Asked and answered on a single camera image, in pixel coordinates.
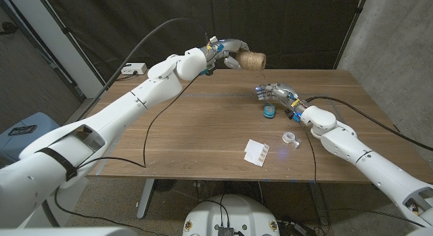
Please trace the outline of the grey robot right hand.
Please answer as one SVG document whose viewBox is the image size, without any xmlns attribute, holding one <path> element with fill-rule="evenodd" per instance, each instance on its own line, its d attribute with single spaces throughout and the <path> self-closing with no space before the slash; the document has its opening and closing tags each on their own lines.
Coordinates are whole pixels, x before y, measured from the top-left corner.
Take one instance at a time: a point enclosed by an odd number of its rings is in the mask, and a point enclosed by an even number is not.
<svg viewBox="0 0 433 236">
<path fill-rule="evenodd" d="M 295 122 L 300 122 L 303 111 L 307 109 L 295 90 L 285 83 L 259 85 L 255 91 L 260 101 L 278 100 L 286 109 L 288 118 Z"/>
</svg>

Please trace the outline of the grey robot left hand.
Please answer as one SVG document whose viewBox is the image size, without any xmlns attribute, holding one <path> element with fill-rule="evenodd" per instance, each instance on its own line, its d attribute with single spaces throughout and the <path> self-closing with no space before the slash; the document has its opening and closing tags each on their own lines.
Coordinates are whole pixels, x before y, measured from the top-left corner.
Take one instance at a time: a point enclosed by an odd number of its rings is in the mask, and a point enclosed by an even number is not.
<svg viewBox="0 0 433 236">
<path fill-rule="evenodd" d="M 230 53 L 239 53 L 240 51 L 249 51 L 248 44 L 239 39 L 221 39 L 216 37 L 210 38 L 206 46 L 201 47 L 206 58 L 206 68 L 201 71 L 200 75 L 212 75 L 217 60 L 223 60 L 226 67 L 234 70 L 242 70 L 242 65 Z"/>
</svg>

